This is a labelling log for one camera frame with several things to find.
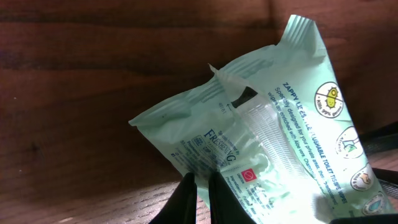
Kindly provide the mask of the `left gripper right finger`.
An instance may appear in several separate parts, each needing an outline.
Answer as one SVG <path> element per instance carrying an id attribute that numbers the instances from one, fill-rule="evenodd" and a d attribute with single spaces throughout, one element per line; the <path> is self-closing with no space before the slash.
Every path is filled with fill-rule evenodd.
<path id="1" fill-rule="evenodd" d="M 211 224 L 256 224 L 219 172 L 209 179 Z"/>

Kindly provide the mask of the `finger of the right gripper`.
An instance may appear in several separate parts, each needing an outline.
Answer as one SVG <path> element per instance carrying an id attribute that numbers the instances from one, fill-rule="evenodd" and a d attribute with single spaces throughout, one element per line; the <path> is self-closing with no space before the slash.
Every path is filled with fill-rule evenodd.
<path id="1" fill-rule="evenodd" d="M 397 121 L 359 135 L 365 154 L 376 154 L 397 149 Z"/>
<path id="2" fill-rule="evenodd" d="M 373 172 L 386 194 L 397 199 L 397 171 L 373 168 Z"/>

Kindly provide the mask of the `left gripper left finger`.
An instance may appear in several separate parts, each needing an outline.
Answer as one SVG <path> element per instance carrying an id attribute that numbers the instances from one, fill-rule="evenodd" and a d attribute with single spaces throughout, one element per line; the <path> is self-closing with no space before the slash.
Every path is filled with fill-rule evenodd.
<path id="1" fill-rule="evenodd" d="M 150 224 L 196 224 L 197 185 L 187 173 Z"/>

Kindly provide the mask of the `pale green wipes pack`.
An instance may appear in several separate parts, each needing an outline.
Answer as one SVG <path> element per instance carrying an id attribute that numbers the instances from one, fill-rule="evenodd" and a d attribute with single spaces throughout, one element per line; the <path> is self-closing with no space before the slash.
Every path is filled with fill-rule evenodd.
<path id="1" fill-rule="evenodd" d="M 219 172 L 256 223 L 394 214 L 336 82 L 316 23 L 292 15 L 277 45 L 130 121 L 210 202 Z"/>

